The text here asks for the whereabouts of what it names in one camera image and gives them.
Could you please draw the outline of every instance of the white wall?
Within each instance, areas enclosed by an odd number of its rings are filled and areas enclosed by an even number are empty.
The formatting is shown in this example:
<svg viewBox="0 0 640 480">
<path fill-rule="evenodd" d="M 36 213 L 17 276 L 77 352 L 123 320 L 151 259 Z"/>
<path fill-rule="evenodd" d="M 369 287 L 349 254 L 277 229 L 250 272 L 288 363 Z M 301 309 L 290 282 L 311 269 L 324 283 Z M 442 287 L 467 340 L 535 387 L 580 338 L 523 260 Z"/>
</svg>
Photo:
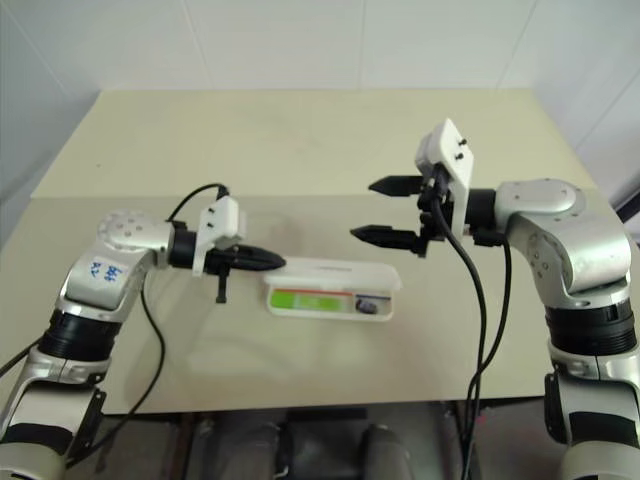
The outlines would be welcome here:
<svg viewBox="0 0 640 480">
<path fill-rule="evenodd" d="M 640 181 L 635 0 L 0 0 L 0 12 L 0 244 L 100 89 L 531 87 L 613 201 Z"/>
</svg>

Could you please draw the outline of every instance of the floor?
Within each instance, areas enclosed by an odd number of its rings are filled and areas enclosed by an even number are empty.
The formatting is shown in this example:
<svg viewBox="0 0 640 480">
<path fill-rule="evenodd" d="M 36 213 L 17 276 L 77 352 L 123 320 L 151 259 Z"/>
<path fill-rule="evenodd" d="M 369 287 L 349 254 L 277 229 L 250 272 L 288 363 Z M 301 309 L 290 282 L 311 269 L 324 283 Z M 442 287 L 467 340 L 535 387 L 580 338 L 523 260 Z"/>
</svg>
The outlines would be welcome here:
<svg viewBox="0 0 640 480">
<path fill-rule="evenodd" d="M 453 415 L 440 403 L 402 403 L 367 408 L 367 422 L 388 425 L 411 453 L 416 480 L 452 480 L 460 476 L 460 455 Z M 207 449 L 221 429 L 235 430 L 284 418 L 282 410 L 232 412 L 223 421 L 199 422 L 194 428 L 185 480 L 208 480 Z M 113 425 L 107 420 L 103 429 Z M 168 422 L 132 421 L 116 441 L 70 470 L 67 480 L 176 480 L 171 472 L 180 429 Z M 541 400 L 488 408 L 477 427 L 482 478 L 534 480 L 553 478 L 564 448 L 544 426 Z"/>
</svg>

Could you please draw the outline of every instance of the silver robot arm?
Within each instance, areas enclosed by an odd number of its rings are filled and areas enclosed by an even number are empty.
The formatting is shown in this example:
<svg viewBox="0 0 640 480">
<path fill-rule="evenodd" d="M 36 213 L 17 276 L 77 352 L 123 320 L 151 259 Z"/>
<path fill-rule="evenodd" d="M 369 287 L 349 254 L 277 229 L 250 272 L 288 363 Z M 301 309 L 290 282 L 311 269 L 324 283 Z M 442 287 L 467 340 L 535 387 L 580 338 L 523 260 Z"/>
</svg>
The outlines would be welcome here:
<svg viewBox="0 0 640 480">
<path fill-rule="evenodd" d="M 446 120 L 420 144 L 422 175 L 385 177 L 369 187 L 418 195 L 419 233 L 367 225 L 352 234 L 424 257 L 429 241 L 443 239 L 431 212 L 435 197 L 458 239 L 465 225 L 482 245 L 492 245 L 494 233 L 506 235 L 527 259 L 545 306 L 554 367 L 545 379 L 545 421 L 569 446 L 560 478 L 640 479 L 640 354 L 622 224 L 560 180 L 471 189 L 473 160 L 467 140 Z"/>
<path fill-rule="evenodd" d="M 278 255 L 238 245 L 244 214 L 226 196 L 202 211 L 197 232 L 138 211 L 108 215 L 93 246 L 71 267 L 54 312 L 0 416 L 0 479 L 59 480 L 67 459 L 93 441 L 106 394 L 98 388 L 120 327 L 151 268 L 220 277 L 231 268 L 270 270 Z"/>
</svg>

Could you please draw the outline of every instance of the beige tabletop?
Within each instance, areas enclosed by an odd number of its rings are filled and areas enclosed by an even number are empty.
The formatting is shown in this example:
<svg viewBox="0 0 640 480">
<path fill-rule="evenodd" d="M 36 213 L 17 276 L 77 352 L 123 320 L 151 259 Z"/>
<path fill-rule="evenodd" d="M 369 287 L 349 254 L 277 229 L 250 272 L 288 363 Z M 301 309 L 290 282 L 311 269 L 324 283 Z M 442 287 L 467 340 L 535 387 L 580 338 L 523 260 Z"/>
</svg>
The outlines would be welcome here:
<svg viewBox="0 0 640 480">
<path fill-rule="evenodd" d="M 450 116 L 476 155 L 473 184 L 558 177 L 588 189 L 613 215 L 528 91 L 111 92 L 103 94 L 34 195 L 1 256 L 0 362 L 46 327 L 71 263 L 108 211 L 166 217 L 180 196 L 223 181 L 249 214 L 247 243 L 283 255 L 381 261 L 404 288 L 385 324 L 272 316 L 256 273 L 234 272 L 229 303 L 215 278 L 158 271 L 149 300 L 168 344 L 143 412 L 461 398 L 473 372 L 478 307 L 446 244 L 420 260 L 348 234 L 366 224 L 417 226 L 414 199 L 366 186 L 414 173 L 421 136 Z M 206 203 L 184 212 L 192 227 Z M 471 246 L 485 283 L 490 332 L 503 287 L 500 249 Z M 638 251 L 634 247 L 638 274 Z M 486 374 L 487 397 L 539 395 L 550 364 L 544 310 L 515 253 L 509 326 Z M 636 311 L 638 301 L 633 302 Z M 153 374 L 158 345 L 136 305 L 103 383 L 106 413 L 122 413 Z M 0 394 L 11 386 L 7 376 Z"/>
</svg>

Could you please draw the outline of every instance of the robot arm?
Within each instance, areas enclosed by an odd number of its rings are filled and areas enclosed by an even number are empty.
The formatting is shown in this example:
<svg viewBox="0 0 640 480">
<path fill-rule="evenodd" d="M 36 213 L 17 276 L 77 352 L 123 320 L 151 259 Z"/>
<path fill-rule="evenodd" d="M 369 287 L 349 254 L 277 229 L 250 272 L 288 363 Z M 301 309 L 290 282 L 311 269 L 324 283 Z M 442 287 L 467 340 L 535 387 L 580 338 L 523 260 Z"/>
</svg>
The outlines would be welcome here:
<svg viewBox="0 0 640 480">
<path fill-rule="evenodd" d="M 0 478 L 54 480 L 67 458 L 90 445 L 105 393 L 98 388 L 120 327 L 151 268 L 189 268 L 220 276 L 231 268 L 269 270 L 278 255 L 237 245 L 244 219 L 223 197 L 205 209 L 201 228 L 156 222 L 138 211 L 108 215 L 93 246 L 70 269 L 50 325 L 27 357 L 0 417 Z"/>
<path fill-rule="evenodd" d="M 476 239 L 481 231 L 506 235 L 529 263 L 545 306 L 554 367 L 545 380 L 545 421 L 551 436 L 569 445 L 561 478 L 640 478 L 640 355 L 622 225 L 560 180 L 470 189 L 472 163 L 467 141 L 445 121 L 420 145 L 421 176 L 386 177 L 370 187 L 418 195 L 419 233 L 379 225 L 352 233 L 424 256 L 429 241 L 443 239 L 430 211 L 435 196 L 456 237 L 465 225 Z"/>
</svg>

